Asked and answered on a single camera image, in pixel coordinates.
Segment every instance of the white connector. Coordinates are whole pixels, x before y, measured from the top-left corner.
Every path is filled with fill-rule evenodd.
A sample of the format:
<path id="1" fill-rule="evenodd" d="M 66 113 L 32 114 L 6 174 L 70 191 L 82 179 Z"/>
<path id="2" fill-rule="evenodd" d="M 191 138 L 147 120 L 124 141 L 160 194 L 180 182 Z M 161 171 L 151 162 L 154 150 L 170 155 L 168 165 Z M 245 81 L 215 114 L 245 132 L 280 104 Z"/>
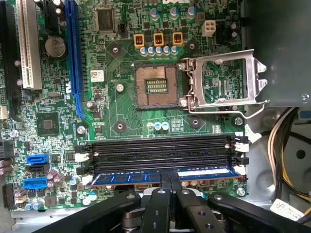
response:
<path id="1" fill-rule="evenodd" d="M 216 21 L 206 20 L 202 25 L 202 36 L 212 37 L 216 31 Z"/>
<path id="2" fill-rule="evenodd" d="M 16 0 L 16 8 L 23 87 L 41 90 L 41 63 L 35 2 Z"/>
<path id="3" fill-rule="evenodd" d="M 0 106 L 0 120 L 6 120 L 8 118 L 9 116 L 6 106 Z"/>

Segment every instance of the black connector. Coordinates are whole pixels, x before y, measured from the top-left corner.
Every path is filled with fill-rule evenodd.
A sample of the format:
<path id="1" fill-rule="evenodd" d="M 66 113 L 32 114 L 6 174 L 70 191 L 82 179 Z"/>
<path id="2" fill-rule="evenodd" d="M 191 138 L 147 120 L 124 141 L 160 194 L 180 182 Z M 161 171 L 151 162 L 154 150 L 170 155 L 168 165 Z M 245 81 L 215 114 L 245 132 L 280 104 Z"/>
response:
<path id="1" fill-rule="evenodd" d="M 3 195 L 3 206 L 5 208 L 14 207 L 14 194 L 13 194 L 13 184 L 7 183 L 2 186 L 2 195 Z"/>
<path id="2" fill-rule="evenodd" d="M 13 141 L 6 140 L 0 142 L 0 159 L 6 159 L 14 156 Z"/>
<path id="3" fill-rule="evenodd" d="M 9 102 L 9 117 L 19 120 L 17 107 L 21 100 L 21 89 L 17 85 L 17 81 L 20 79 L 19 68 L 15 66 L 15 61 L 18 60 L 15 13 L 14 7 L 5 1 L 0 2 L 0 43 L 3 54 L 6 97 Z"/>
<path id="4" fill-rule="evenodd" d="M 32 164 L 26 166 L 26 171 L 28 172 L 45 172 L 50 169 L 49 164 Z"/>
<path id="5" fill-rule="evenodd" d="M 45 28 L 51 32 L 58 32 L 58 15 L 56 7 L 51 0 L 43 1 L 44 23 Z"/>

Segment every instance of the small white sticker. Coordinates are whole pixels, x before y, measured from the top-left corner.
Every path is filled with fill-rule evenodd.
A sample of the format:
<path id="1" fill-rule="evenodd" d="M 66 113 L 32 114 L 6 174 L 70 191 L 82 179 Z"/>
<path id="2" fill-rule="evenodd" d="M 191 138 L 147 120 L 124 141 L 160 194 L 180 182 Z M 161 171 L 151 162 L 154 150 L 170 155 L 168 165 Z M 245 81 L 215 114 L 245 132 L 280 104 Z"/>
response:
<path id="1" fill-rule="evenodd" d="M 290 206 L 289 204 L 280 199 L 276 199 L 273 202 L 272 206 L 270 207 L 270 210 L 278 215 L 289 218 L 293 221 L 297 221 L 298 219 L 304 216 L 302 212 L 293 208 L 292 206 Z"/>
<path id="2" fill-rule="evenodd" d="M 91 70 L 91 82 L 103 82 L 104 81 L 104 71 L 101 70 Z"/>

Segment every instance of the pci express slot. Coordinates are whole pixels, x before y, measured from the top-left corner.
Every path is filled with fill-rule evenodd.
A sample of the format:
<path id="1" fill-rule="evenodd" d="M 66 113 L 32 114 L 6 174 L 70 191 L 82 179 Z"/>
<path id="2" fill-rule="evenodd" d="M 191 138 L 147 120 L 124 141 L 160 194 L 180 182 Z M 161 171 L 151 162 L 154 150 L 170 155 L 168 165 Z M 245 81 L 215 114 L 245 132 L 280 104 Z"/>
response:
<path id="1" fill-rule="evenodd" d="M 5 1 L 0 2 L 0 43 L 6 97 L 10 109 L 9 117 L 14 120 L 19 120 L 17 117 L 17 106 L 20 102 L 21 90 L 17 85 L 19 70 L 14 65 L 15 61 L 18 59 L 15 13 L 14 7 L 8 5 Z"/>
<path id="2" fill-rule="evenodd" d="M 35 2 L 16 0 L 16 9 L 23 87 L 42 90 Z"/>
<path id="3" fill-rule="evenodd" d="M 82 113 L 83 78 L 78 18 L 79 11 L 75 0 L 65 0 L 65 13 L 71 93 L 76 99 L 77 114 L 81 118 L 86 118 L 86 116 Z"/>

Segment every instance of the chipset chip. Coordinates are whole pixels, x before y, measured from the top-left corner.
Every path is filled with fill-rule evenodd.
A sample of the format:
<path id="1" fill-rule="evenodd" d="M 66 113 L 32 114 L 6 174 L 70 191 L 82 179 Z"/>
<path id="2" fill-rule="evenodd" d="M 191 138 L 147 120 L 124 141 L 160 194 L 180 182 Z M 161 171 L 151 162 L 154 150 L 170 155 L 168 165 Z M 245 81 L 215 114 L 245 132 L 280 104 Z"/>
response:
<path id="1" fill-rule="evenodd" d="M 137 108 L 178 106 L 177 70 L 172 65 L 136 66 Z"/>
<path id="2" fill-rule="evenodd" d="M 113 9 L 98 9 L 96 11 L 96 26 L 97 30 L 102 33 L 113 33 L 115 29 Z"/>

